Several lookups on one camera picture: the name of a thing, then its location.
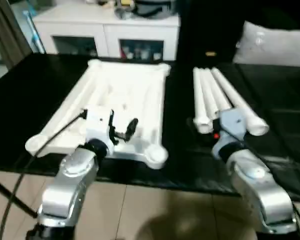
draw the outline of black tabletop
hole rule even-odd
[[[85,56],[32,54],[0,79],[0,170],[24,170],[30,158],[25,142],[52,117],[86,70],[88,60]],[[214,140],[198,135],[193,128],[192,67],[171,66],[162,128],[162,143],[169,152],[165,166],[153,170],[141,162],[105,159],[96,180],[237,195],[224,164],[211,157]],[[247,134],[245,139],[260,154],[284,158],[270,162],[271,170],[292,199],[300,201],[300,68],[230,63],[218,68],[270,125],[267,134]],[[61,154],[38,158],[26,172],[54,176],[62,158]]]

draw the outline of tile floor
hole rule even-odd
[[[10,190],[17,178],[15,173],[0,172],[0,182]],[[17,196],[37,209],[51,179],[27,175]],[[6,204],[0,195],[0,221]],[[86,195],[76,239],[254,240],[247,214],[237,197],[95,182]],[[14,206],[4,239],[24,240],[34,224]]]
[[[7,67],[3,64],[0,64],[0,78],[2,78],[7,72]]]

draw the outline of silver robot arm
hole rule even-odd
[[[87,111],[86,143],[78,146],[60,163],[52,183],[42,195],[37,224],[28,231],[27,240],[72,240],[88,187],[93,183],[99,162],[114,151],[120,138],[128,141],[136,130],[134,119],[126,133],[115,132],[114,112],[99,108]]]
[[[262,160],[233,137],[243,141],[246,133],[245,119],[240,110],[234,108],[221,112],[219,129],[220,139],[212,154],[225,162],[233,187],[248,206],[256,232],[273,237],[296,232],[296,217],[289,195],[278,185]]]

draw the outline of white tube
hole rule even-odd
[[[252,110],[252,108],[247,104],[247,102],[242,98],[242,96],[217,68],[214,67],[211,72],[226,95],[229,97],[233,105],[242,110],[246,118],[246,129],[249,131],[249,133],[254,136],[261,136],[266,134],[269,130],[269,126],[265,122],[265,120],[260,118]]]
[[[208,118],[211,120],[216,119],[218,116],[218,107],[214,98],[214,95],[211,91],[209,80],[208,80],[208,72],[210,72],[209,69],[200,69],[200,82],[202,87],[202,93],[206,108],[206,113]]]
[[[231,109],[232,106],[229,103],[225,93],[222,91],[218,83],[216,82],[214,76],[211,74],[211,72],[208,70],[206,72],[206,77],[210,85],[210,89],[212,91],[215,103],[218,107],[219,111],[224,111]]]
[[[199,133],[211,133],[213,130],[212,121],[207,116],[206,105],[200,81],[200,70],[196,67],[193,69],[193,88],[195,110],[195,118],[193,122],[196,125]]]
[[[144,114],[142,116],[142,139],[148,143],[157,143],[155,142],[155,139],[158,134],[160,87],[160,79],[158,79],[158,75],[156,75],[145,96]]]
[[[129,109],[133,114],[134,118],[141,118],[143,109],[145,107],[147,90],[149,88],[151,81],[150,79],[144,79],[144,81],[139,81],[134,86],[132,85],[130,88],[135,89],[132,90],[132,94],[129,101],[129,106],[133,106],[132,109]]]

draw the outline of white plastic tray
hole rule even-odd
[[[144,65],[90,60],[88,68],[43,130],[28,139],[25,149],[34,155],[54,133],[89,106],[114,110],[113,126],[126,132],[129,122],[139,123],[131,140],[120,140],[109,158],[130,159],[160,169],[168,158],[161,144],[166,64]],[[86,139],[86,121],[79,119],[52,141],[38,157],[70,154]]]

